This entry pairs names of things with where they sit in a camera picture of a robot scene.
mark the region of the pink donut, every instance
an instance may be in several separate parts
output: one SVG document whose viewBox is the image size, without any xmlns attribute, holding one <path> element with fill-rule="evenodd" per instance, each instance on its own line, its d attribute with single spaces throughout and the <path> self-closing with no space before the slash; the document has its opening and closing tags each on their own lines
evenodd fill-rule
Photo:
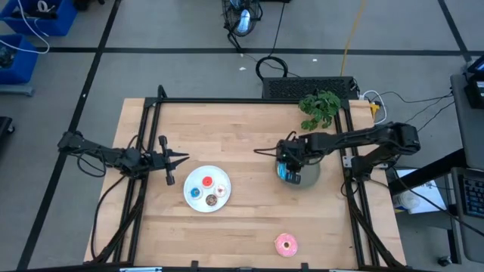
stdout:
<svg viewBox="0 0 484 272">
<path fill-rule="evenodd" d="M 297 252 L 297 242 L 294 236 L 283 233 L 275 240 L 275 249 L 282 257 L 292 257 Z"/>
</svg>

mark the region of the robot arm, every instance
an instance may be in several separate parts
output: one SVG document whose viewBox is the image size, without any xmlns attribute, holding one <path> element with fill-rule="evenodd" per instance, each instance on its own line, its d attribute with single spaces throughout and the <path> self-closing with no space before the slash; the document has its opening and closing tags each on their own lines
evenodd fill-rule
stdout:
<svg viewBox="0 0 484 272">
<path fill-rule="evenodd" d="M 57 144 L 60 152 L 70 155 L 88 155 L 99 159 L 107 167 L 112 167 L 121 171 L 122 175 L 129 178 L 143 178 L 148 172 L 156 170 L 166 170 L 166 183 L 173 185 L 175 179 L 172 170 L 176 166 L 187 160 L 189 157 L 171 162 L 171 156 L 187 156 L 186 153 L 173 152 L 166 148 L 167 141 L 165 136 L 158 137 L 162 153 L 147 151 L 141 153 L 134 147 L 109 148 L 86 140 L 80 132 L 65 132 L 62 139 Z"/>
<path fill-rule="evenodd" d="M 420 150 L 417 129 L 403 123 L 376 125 L 358 131 L 341 134 L 315 132 L 280 140 L 276 146 L 276 160 L 285 165 L 286 181 L 299 184 L 297 174 L 304 165 L 318 163 L 335 150 L 377 144 L 379 147 L 367 156 L 351 159 L 353 175 L 369 178 L 371 169 L 397 155 L 412 155 Z"/>
</svg>

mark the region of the potted plant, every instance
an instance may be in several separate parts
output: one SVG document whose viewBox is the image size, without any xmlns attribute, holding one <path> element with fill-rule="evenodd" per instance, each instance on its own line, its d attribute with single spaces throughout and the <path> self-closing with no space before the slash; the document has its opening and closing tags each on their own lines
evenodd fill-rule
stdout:
<svg viewBox="0 0 484 272">
<path fill-rule="evenodd" d="M 299 108 L 312 117 L 310 120 L 302 121 L 301 128 L 312 131 L 320 122 L 322 128 L 329 127 L 340 107 L 341 101 L 334 93 L 316 90 L 314 94 L 307 95 L 299 102 Z"/>
</svg>

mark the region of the yellow cable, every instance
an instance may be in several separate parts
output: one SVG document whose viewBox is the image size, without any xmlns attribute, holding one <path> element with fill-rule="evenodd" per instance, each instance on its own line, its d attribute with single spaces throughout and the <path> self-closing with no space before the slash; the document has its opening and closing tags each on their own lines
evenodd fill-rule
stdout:
<svg viewBox="0 0 484 272">
<path fill-rule="evenodd" d="M 356 15 L 355 22 L 353 23 L 353 28 L 351 29 L 351 34 L 349 34 L 348 41 L 346 42 L 345 53 L 343 54 L 343 63 L 341 64 L 340 76 L 343 76 L 343 73 L 345 71 L 346 55 L 348 54 L 349 45 L 351 44 L 351 39 L 355 35 L 356 28 L 358 27 L 358 23 L 360 21 L 361 14 L 363 13 L 363 10 L 365 9 L 365 5 L 366 5 L 366 0 L 361 0 L 360 10 L 358 11 L 358 14 Z"/>
</svg>

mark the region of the wooden table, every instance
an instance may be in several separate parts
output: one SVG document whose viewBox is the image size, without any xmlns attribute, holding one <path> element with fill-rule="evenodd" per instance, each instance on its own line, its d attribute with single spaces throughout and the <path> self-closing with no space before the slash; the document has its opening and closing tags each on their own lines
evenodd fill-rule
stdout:
<svg viewBox="0 0 484 272">
<path fill-rule="evenodd" d="M 144 99 L 125 100 L 115 147 L 125 147 L 138 132 L 143 103 Z M 355 130 L 373 125 L 368 102 L 350 101 L 350 105 Z M 347 201 L 340 194 L 339 151 L 321 161 L 321 177 L 308 190 L 289 188 L 275 174 L 274 158 L 253 152 L 275 146 L 292 130 L 304 133 L 300 130 L 304 118 L 294 104 L 162 104 L 157 135 L 167 136 L 169 148 L 190 153 L 190 159 L 176 169 L 173 186 L 166 185 L 164 171 L 150 174 L 135 265 L 187 267 L 198 260 L 201 267 L 298 268 L 307 262 L 310 268 L 357 268 Z M 334 125 L 325 131 L 335 133 Z M 161 152 L 158 144 L 155 148 Z M 365 155 L 374 148 L 359 151 Z M 188 174 L 202 165 L 223 169 L 232 184 L 227 204 L 209 214 L 190 208 L 182 193 Z M 118 171 L 109 170 L 102 191 L 118 178 Z M 375 169 L 372 178 L 386 183 L 382 170 Z M 101 207 L 97 253 L 119 226 L 126 185 L 124 181 L 111 191 Z M 375 232 L 405 263 L 388 190 L 369 182 L 366 188 Z M 292 258 L 275 251 L 274 240 L 280 233 L 293 234 L 299 243 Z M 122 260 L 130 236 L 126 235 Z M 369 264 L 365 235 L 361 241 Z M 89 250 L 85 259 L 91 259 Z"/>
</svg>

